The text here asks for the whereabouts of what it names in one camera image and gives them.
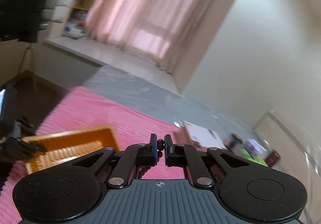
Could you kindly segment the white blue tissue pack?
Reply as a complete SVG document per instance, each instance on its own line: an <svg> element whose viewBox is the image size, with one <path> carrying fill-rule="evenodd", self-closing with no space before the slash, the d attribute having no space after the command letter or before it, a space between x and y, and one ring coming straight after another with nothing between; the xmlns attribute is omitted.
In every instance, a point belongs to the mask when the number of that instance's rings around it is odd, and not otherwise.
<svg viewBox="0 0 321 224"><path fill-rule="evenodd" d="M244 146L252 154L265 156L268 153L268 151L254 139L247 139L244 143Z"/></svg>

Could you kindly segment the pink cardboard box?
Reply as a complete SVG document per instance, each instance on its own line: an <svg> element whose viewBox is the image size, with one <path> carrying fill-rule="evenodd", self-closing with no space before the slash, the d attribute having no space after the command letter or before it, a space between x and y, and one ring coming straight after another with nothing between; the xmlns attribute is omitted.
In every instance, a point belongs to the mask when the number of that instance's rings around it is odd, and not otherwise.
<svg viewBox="0 0 321 224"><path fill-rule="evenodd" d="M206 152L210 147L226 149L217 132L187 121L181 122L179 131L175 133L175 138L177 143L192 145L198 151Z"/></svg>

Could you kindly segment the dark glass jar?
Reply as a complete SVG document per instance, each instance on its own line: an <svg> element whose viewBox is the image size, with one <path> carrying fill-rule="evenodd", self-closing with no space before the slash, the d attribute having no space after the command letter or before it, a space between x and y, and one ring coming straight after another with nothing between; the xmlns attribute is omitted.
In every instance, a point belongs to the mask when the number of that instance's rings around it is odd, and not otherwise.
<svg viewBox="0 0 321 224"><path fill-rule="evenodd" d="M223 140L223 144L228 151L232 151L236 146L243 144L243 139L235 133L231 133Z"/></svg>

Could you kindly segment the pink curtain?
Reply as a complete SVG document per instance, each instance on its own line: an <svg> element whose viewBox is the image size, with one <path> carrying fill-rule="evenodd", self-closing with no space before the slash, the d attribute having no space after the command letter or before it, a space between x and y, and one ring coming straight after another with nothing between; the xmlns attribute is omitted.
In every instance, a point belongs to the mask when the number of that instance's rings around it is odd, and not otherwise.
<svg viewBox="0 0 321 224"><path fill-rule="evenodd" d="M94 0L89 36L172 73L213 0Z"/></svg>

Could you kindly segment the clear plastic mattress cover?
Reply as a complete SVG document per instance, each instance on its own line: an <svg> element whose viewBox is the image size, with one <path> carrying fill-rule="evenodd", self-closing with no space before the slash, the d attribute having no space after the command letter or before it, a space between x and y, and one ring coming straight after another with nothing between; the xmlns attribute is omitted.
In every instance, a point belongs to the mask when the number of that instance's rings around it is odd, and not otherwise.
<svg viewBox="0 0 321 224"><path fill-rule="evenodd" d="M178 125L187 121L217 132L222 139L232 133L244 140L256 137L249 126L233 117L211 111L195 101L110 65L98 69L83 86L169 124Z"/></svg>

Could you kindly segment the orange plastic tray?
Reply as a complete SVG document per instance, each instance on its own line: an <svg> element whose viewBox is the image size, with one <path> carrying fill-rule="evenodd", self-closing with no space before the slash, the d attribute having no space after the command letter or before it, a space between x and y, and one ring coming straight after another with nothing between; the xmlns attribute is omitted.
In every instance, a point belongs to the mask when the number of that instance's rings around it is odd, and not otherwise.
<svg viewBox="0 0 321 224"><path fill-rule="evenodd" d="M25 162L28 174L90 154L105 147L120 151L118 139L108 126L95 126L78 130L29 136L27 143L43 145L47 151L37 152L34 158Z"/></svg>

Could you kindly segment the dark brown box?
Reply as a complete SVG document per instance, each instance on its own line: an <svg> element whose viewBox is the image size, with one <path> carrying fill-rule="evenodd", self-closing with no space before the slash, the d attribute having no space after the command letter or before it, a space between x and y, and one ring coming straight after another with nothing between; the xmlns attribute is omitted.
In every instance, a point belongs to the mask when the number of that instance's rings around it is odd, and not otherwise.
<svg viewBox="0 0 321 224"><path fill-rule="evenodd" d="M280 154L276 150L272 150L264 159L264 161L269 168L272 168L280 159Z"/></svg>

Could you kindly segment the green yellow tissue pack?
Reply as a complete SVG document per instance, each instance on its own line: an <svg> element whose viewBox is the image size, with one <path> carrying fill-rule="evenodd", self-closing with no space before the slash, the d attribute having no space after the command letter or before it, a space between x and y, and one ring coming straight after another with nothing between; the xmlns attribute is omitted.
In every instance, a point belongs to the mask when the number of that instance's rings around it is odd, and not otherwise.
<svg viewBox="0 0 321 224"><path fill-rule="evenodd" d="M240 147L240 151L241 151L241 155L243 158L251 161L251 162L255 162L258 163L260 165L266 166L268 167L267 163L264 161L264 159L262 158L261 155L259 154L252 154L250 153L245 146L241 146Z"/></svg>

